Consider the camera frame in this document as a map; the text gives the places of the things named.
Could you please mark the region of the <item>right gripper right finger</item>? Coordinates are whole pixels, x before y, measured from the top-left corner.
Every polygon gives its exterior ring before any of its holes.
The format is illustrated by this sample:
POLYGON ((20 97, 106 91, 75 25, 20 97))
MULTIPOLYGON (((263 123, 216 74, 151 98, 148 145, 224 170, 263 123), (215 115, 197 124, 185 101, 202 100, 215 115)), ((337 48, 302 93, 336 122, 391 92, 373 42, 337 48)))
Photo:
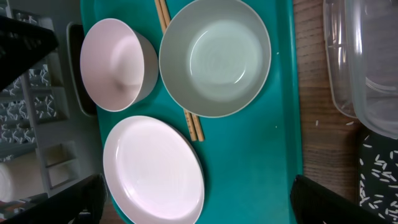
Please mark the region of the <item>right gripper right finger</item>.
POLYGON ((303 175, 295 177, 290 202, 298 224, 388 224, 303 175))

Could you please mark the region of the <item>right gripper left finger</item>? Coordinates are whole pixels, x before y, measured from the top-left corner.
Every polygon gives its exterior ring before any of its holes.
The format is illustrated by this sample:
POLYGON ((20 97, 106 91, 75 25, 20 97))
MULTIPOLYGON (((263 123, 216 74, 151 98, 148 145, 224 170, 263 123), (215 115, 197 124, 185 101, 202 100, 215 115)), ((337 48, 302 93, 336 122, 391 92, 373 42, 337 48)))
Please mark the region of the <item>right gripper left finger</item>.
POLYGON ((95 174, 3 222, 99 224, 107 196, 103 175, 95 174))

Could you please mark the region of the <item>white rice grains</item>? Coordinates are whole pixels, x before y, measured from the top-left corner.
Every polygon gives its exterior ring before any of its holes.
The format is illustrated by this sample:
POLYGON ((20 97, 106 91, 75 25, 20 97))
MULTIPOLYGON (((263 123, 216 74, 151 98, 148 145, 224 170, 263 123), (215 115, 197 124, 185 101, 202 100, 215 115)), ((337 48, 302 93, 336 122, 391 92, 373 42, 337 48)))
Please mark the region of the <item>white rice grains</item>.
POLYGON ((397 140, 357 121, 314 121, 305 173, 377 217, 397 223, 397 140))

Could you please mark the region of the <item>pink small bowl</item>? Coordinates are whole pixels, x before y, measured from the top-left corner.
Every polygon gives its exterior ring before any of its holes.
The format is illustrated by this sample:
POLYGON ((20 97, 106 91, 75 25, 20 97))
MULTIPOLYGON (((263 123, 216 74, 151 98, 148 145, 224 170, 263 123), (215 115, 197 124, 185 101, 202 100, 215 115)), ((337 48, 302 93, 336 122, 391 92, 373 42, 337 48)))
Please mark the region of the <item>pink small bowl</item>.
POLYGON ((159 64, 154 47, 144 36, 119 19, 107 18, 86 34, 80 72, 96 105, 118 112, 150 95, 159 64))

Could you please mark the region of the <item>grey-green bowl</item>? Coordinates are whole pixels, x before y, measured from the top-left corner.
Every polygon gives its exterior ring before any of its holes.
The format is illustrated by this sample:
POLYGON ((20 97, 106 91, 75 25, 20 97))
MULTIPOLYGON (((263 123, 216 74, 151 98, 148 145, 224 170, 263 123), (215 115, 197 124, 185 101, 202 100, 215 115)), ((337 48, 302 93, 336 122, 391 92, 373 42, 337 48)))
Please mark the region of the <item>grey-green bowl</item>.
POLYGON ((159 50, 169 95, 207 118, 229 116, 250 104, 270 67, 267 28, 243 1, 192 1, 171 20, 159 50))

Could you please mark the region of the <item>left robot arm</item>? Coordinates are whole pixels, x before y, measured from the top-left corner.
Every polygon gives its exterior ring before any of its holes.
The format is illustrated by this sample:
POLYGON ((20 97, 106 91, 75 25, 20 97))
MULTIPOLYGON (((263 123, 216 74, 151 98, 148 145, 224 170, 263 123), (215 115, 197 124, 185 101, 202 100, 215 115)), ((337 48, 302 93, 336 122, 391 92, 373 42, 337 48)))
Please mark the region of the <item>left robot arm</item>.
POLYGON ((54 32, 1 17, 1 89, 58 47, 54 32))

